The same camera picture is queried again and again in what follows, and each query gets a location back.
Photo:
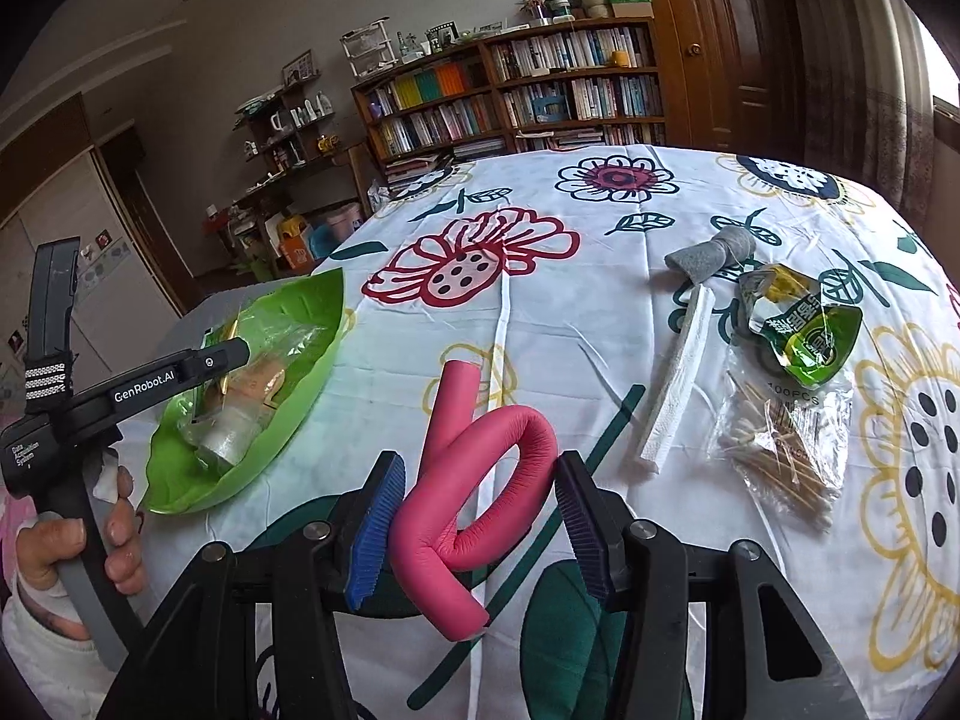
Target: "floral tablecloth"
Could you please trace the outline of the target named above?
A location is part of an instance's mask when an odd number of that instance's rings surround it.
[[[675,350],[689,285],[664,255],[743,226],[757,253],[709,280],[713,331],[661,473],[637,464],[640,427]],[[825,535],[751,498],[704,457],[722,399],[736,276],[780,262],[859,306],[847,367],[856,387],[843,494]],[[914,717],[960,632],[960,295],[873,191],[771,160],[671,148],[582,148],[488,159],[424,177],[322,268],[342,266],[347,327],[333,374],[277,460],[205,514],[147,517],[162,596],[211,538],[235,549],[282,538],[356,488],[383,449],[416,478],[440,369],[483,367],[477,413],[530,405],[603,487],[681,541],[753,538],[787,579],[875,718]],[[490,504],[515,456],[463,512]],[[311,499],[313,504],[301,506]],[[552,497],[475,597],[491,632],[451,644],[382,589],[387,617],[339,617],[347,673],[369,716],[600,718],[622,618],[584,592]],[[264,716],[275,688],[261,615]],[[690,617],[688,675],[703,683],[703,611]]]

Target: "window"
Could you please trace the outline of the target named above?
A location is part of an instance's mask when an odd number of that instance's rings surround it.
[[[930,77],[930,93],[953,106],[960,106],[960,90],[957,74],[954,73],[944,52],[933,39],[928,29],[920,25],[923,33],[923,51],[926,54],[926,71]]]

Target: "fingernail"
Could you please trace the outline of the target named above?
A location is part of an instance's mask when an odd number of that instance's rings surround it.
[[[69,526],[66,529],[66,538],[69,539],[71,544],[82,544],[85,539],[86,531],[83,528],[82,519],[71,519],[69,520]]]

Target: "wardrobe door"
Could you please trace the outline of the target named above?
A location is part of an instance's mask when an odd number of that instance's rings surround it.
[[[674,47],[683,69],[690,145],[802,160],[796,1],[653,0],[653,6],[659,42]]]

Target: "gray sponge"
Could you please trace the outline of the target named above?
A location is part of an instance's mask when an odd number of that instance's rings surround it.
[[[668,268],[683,271],[694,284],[728,265],[742,263],[757,250],[754,236],[742,227],[724,227],[709,241],[681,248],[664,257]]]

